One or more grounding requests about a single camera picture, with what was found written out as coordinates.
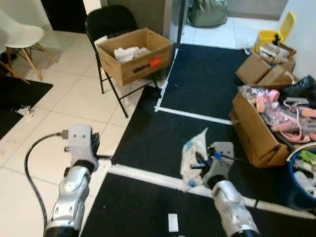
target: green bag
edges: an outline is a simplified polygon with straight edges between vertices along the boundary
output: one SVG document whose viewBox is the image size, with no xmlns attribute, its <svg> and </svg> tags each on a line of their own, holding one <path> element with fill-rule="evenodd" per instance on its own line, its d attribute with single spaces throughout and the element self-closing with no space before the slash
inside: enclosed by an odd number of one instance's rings
<svg viewBox="0 0 316 237">
<path fill-rule="evenodd" d="M 227 21 L 226 0 L 193 0 L 188 23 L 195 27 L 212 27 Z"/>
</svg>

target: white tape line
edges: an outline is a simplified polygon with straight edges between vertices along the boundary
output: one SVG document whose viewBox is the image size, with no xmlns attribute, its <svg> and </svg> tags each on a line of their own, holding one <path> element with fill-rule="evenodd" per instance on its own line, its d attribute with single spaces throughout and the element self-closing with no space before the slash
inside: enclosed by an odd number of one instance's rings
<svg viewBox="0 0 316 237">
<path fill-rule="evenodd" d="M 158 107 L 155 106 L 155 111 L 163 111 L 175 115 L 182 115 L 186 117 L 191 117 L 191 118 L 196 118 L 196 119 L 201 119 L 201 120 L 206 120 L 206 121 L 211 121 L 211 122 L 218 122 L 222 124 L 227 124 L 227 125 L 232 125 L 232 122 L 227 120 L 227 119 L 222 119 L 222 118 L 215 118 L 215 117 L 210 117 L 210 116 L 205 116 L 205 115 L 199 115 L 199 114 L 193 114 L 189 112 L 184 112 L 180 110 L 173 110 L 173 109 L 168 109 L 164 107 Z"/>
<path fill-rule="evenodd" d="M 178 55 L 178 49 L 176 49 L 176 51 L 175 51 L 174 60 L 173 60 L 173 62 L 172 62 L 170 71 L 169 71 L 169 73 L 168 73 L 168 75 L 167 75 L 166 81 L 164 82 L 164 84 L 163 84 L 163 86 L 162 86 L 161 93 L 160 93 L 161 97 L 158 99 L 157 104 L 156 104 L 156 107 L 159 107 L 159 106 L 161 105 L 161 102 L 162 102 L 164 93 L 165 93 L 166 88 L 167 88 L 167 85 L 168 85 L 169 76 L 170 76 L 170 73 L 171 73 L 171 71 L 172 71 L 173 64 L 174 64 L 174 62 L 176 61 L 177 55 Z"/>
<path fill-rule="evenodd" d="M 168 225 L 169 225 L 169 232 L 179 232 L 177 214 L 173 214 L 173 213 L 168 214 Z"/>
<path fill-rule="evenodd" d="M 173 178 L 167 175 L 153 173 L 145 171 L 142 169 L 132 168 L 125 165 L 116 164 L 110 167 L 109 173 L 117 174 L 124 177 L 141 180 L 147 183 L 156 184 L 159 186 L 176 189 L 183 191 L 183 181 L 182 179 Z M 207 189 L 204 186 L 198 186 L 193 189 L 190 189 L 188 193 L 196 194 L 208 198 L 213 198 L 211 190 Z M 253 207 L 255 200 L 251 198 L 244 197 L 245 205 Z"/>
<path fill-rule="evenodd" d="M 167 175 L 162 175 L 158 173 L 153 173 L 149 171 L 145 171 L 142 169 L 132 168 L 125 165 L 116 164 L 110 167 L 108 173 L 116 174 L 132 179 L 141 180 L 147 183 L 156 184 L 159 186 L 183 190 L 183 181 L 181 179 L 173 178 Z M 210 189 L 205 188 L 204 186 L 198 186 L 188 191 L 191 194 L 200 195 L 208 198 L 213 198 Z M 255 199 L 243 197 L 245 201 L 245 205 L 249 207 L 253 207 L 255 203 Z M 306 219 L 316 219 L 316 217 L 312 214 L 302 211 L 295 211 L 288 207 L 277 205 L 274 203 L 259 201 L 257 205 L 258 209 L 271 211 L 275 213 L 280 213 L 288 216 L 295 216 L 299 218 Z"/>
<path fill-rule="evenodd" d="M 287 216 L 301 217 L 301 218 L 306 218 L 306 219 L 316 219 L 314 215 L 309 214 L 308 212 L 296 211 L 285 206 L 281 206 L 281 205 L 277 205 L 277 204 L 269 203 L 265 201 L 259 201 L 257 208 L 261 210 L 282 213 L 283 215 L 287 215 Z"/>
</svg>

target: black object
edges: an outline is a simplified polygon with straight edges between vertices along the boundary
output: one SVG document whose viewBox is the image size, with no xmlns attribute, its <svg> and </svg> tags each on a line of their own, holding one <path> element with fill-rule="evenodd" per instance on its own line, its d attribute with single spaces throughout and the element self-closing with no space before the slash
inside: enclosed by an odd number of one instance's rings
<svg viewBox="0 0 316 237">
<path fill-rule="evenodd" d="M 274 40 L 272 41 L 272 43 L 274 45 L 278 45 L 279 41 L 281 40 L 280 36 L 278 34 L 275 34 L 275 38 Z"/>
<path fill-rule="evenodd" d="M 206 144 L 230 141 L 234 155 L 247 160 L 233 126 L 189 118 L 166 112 L 154 112 L 156 90 L 145 87 L 135 112 L 122 136 L 112 163 L 123 164 L 167 176 L 182 178 L 180 165 L 182 148 L 191 138 L 206 127 Z M 248 164 L 234 162 L 229 173 L 236 188 L 246 197 L 279 203 L 275 189 L 282 175 L 276 169 L 258 169 Z"/>
<path fill-rule="evenodd" d="M 207 182 L 207 185 L 210 189 L 213 189 L 213 187 L 218 183 L 225 180 L 225 177 L 222 175 L 215 175 L 212 178 L 210 178 Z"/>
<path fill-rule="evenodd" d="M 161 106 L 229 119 L 238 93 L 235 72 L 246 58 L 243 50 L 182 44 Z"/>
<path fill-rule="evenodd" d="M 41 3 L 53 30 L 85 33 L 87 15 L 82 0 L 41 0 Z"/>
<path fill-rule="evenodd" d="M 44 237 L 78 237 L 79 231 L 70 227 L 52 227 L 48 229 Z"/>
<path fill-rule="evenodd" d="M 111 6 L 107 6 L 107 7 L 97 9 L 91 12 L 87 16 L 87 19 L 85 22 L 85 29 L 95 52 L 102 94 L 104 94 L 103 81 L 108 80 L 118 100 L 118 103 L 120 107 L 122 108 L 125 117 L 127 118 L 128 115 L 124 109 L 121 99 L 145 87 L 146 85 L 151 84 L 151 82 L 133 90 L 132 92 L 122 97 L 119 97 L 115 87 L 113 86 L 111 77 L 106 71 L 104 72 L 107 78 L 102 79 L 102 75 L 101 75 L 102 66 L 101 66 L 100 56 L 99 56 L 99 52 L 97 48 L 95 47 L 94 42 L 103 36 L 108 36 L 108 38 L 111 38 L 111 37 L 119 36 L 121 34 L 137 30 L 138 27 L 137 27 L 136 21 L 132 13 L 126 7 L 121 6 L 121 5 L 111 5 Z M 152 74 L 152 79 L 157 91 L 159 91 L 154 74 Z"/>
<path fill-rule="evenodd" d="M 259 236 L 260 234 L 252 230 L 245 230 L 240 233 L 235 233 L 232 235 L 232 237 L 259 237 Z"/>
<path fill-rule="evenodd" d="M 0 138 L 2 138 L 23 116 L 12 112 L 21 105 L 34 106 L 52 87 L 52 84 L 18 78 L 0 77 Z"/>
<path fill-rule="evenodd" d="M 297 84 L 284 87 L 280 91 L 281 104 L 287 97 L 302 97 L 308 99 L 308 107 L 316 109 L 316 81 L 312 76 L 304 77 Z"/>
<path fill-rule="evenodd" d="M 25 175 L 29 181 L 29 183 L 31 184 L 31 187 L 39 201 L 39 205 L 40 205 L 40 208 L 41 208 L 41 212 L 42 212 L 42 215 L 43 215 L 43 222 L 44 222 L 44 230 L 46 229 L 46 226 L 47 226 L 47 211 L 46 211 L 46 208 L 45 208 L 45 204 L 43 202 L 43 199 L 41 198 L 40 196 L 40 193 L 35 185 L 35 183 L 33 182 L 31 176 L 30 176 L 30 173 L 29 173 L 29 167 L 28 167 L 28 162 L 29 162 L 29 157 L 30 157 L 30 154 L 31 154 L 31 151 L 33 150 L 33 148 L 38 144 L 40 143 L 41 141 L 47 139 L 47 138 L 50 138 L 50 137 L 55 137 L 55 136 L 60 136 L 60 133 L 52 133 L 52 134 L 48 134 L 46 136 L 43 136 L 41 138 L 39 138 L 36 142 L 34 142 L 31 147 L 28 149 L 28 151 L 26 152 L 26 155 L 25 155 L 25 158 L 24 158 L 24 172 L 25 172 Z"/>
<path fill-rule="evenodd" d="M 249 208 L 261 237 L 316 236 L 314 220 Z M 168 213 L 178 215 L 179 232 L 168 232 Z M 209 197 L 183 193 L 108 173 L 82 237 L 226 237 Z"/>
</svg>

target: white tile floor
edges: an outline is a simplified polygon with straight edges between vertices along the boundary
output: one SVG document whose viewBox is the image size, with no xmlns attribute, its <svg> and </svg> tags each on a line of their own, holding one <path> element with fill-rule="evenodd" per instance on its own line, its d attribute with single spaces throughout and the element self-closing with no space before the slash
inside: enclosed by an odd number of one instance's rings
<svg viewBox="0 0 316 237">
<path fill-rule="evenodd" d="M 271 21 L 229 18 L 226 25 L 213 29 L 185 26 L 182 42 L 237 48 L 244 38 L 254 40 L 258 30 L 272 29 L 275 25 Z M 36 104 L 33 116 L 21 119 L 0 140 L 0 236 L 28 237 L 42 233 L 40 206 L 23 169 L 24 155 L 35 140 L 67 129 L 74 123 L 90 124 L 101 134 L 99 153 L 113 154 L 129 122 L 108 82 L 104 82 L 106 93 L 101 94 L 94 52 L 86 35 L 48 32 L 41 44 L 58 58 L 59 63 L 52 64 L 41 52 L 32 54 L 43 82 L 54 86 Z M 23 59 L 15 60 L 13 67 L 26 79 L 37 80 Z M 116 87 L 122 94 L 142 83 Z M 140 95 L 141 91 L 124 99 L 129 118 Z M 48 212 L 57 198 L 64 169 L 70 162 L 70 154 L 63 152 L 65 145 L 66 141 L 51 138 L 40 143 L 30 157 L 30 173 L 39 186 Z M 84 222 L 109 167 L 108 161 L 101 161 L 100 168 L 92 175 Z"/>
<path fill-rule="evenodd" d="M 244 48 L 245 40 L 253 44 L 260 30 L 275 30 L 277 21 L 228 17 L 226 24 L 214 28 L 185 25 L 181 43 L 224 48 Z"/>
</svg>

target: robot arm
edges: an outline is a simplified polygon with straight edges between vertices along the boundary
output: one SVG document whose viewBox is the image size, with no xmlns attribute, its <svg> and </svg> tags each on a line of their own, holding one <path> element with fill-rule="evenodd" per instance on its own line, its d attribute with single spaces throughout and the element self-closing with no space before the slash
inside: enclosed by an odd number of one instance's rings
<svg viewBox="0 0 316 237">
<path fill-rule="evenodd" d="M 203 185 L 212 190 L 215 207 L 221 217 L 222 226 L 228 237 L 258 237 L 258 228 L 247 210 L 242 195 L 232 182 L 228 181 L 228 172 L 233 160 L 224 156 L 234 156 L 234 147 L 230 142 L 215 142 L 211 145 L 211 160 L 205 162 L 197 154 L 198 166 L 201 167 Z"/>
<path fill-rule="evenodd" d="M 65 170 L 59 185 L 59 197 L 48 219 L 45 237 L 79 236 L 91 174 L 99 166 L 96 155 L 99 134 L 92 135 L 90 126 L 72 125 L 68 140 L 65 150 L 72 154 L 72 166 Z"/>
</svg>

